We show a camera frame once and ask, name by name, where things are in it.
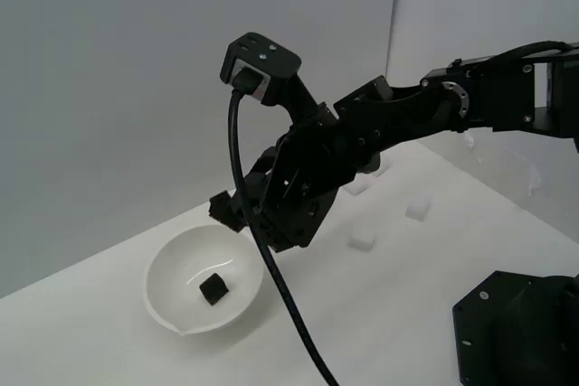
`metal bracket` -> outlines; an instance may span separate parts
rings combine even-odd
[[[490,323],[534,276],[495,271],[452,309],[460,382],[502,386],[494,370]]]

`white bowl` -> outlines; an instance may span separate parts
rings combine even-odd
[[[211,306],[199,285],[213,273],[229,292]],[[253,240],[224,226],[200,226],[157,253],[145,274],[145,305],[167,329],[199,334],[237,318],[257,295],[262,278],[263,262]]]

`white cube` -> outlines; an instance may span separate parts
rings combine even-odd
[[[388,157],[387,155],[380,155],[380,167],[375,172],[372,172],[372,175],[377,178],[378,176],[386,172],[388,168],[390,168],[391,164],[392,160],[390,160],[390,157]]]
[[[414,199],[406,208],[406,217],[416,221],[424,221],[426,213],[431,208],[431,199],[427,196]]]
[[[352,183],[346,184],[344,190],[352,196],[358,196],[372,185],[370,177],[366,174],[358,174]]]
[[[353,249],[369,251],[376,243],[376,233],[369,224],[354,223],[348,239],[348,246]]]

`cable connector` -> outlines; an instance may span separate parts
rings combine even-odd
[[[232,86],[244,95],[253,95],[262,81],[263,76],[259,72],[249,67],[243,67],[233,78]]]

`white table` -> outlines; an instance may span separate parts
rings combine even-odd
[[[342,385],[459,385],[451,307],[495,269],[577,274],[579,245],[419,144],[388,155],[371,189],[340,192],[307,249],[276,258]],[[423,193],[426,220],[405,218]],[[361,215],[379,233],[371,252],[346,245]],[[268,278],[220,331],[179,337],[148,316],[148,262],[209,222],[205,203],[0,299],[0,383],[322,385]]]

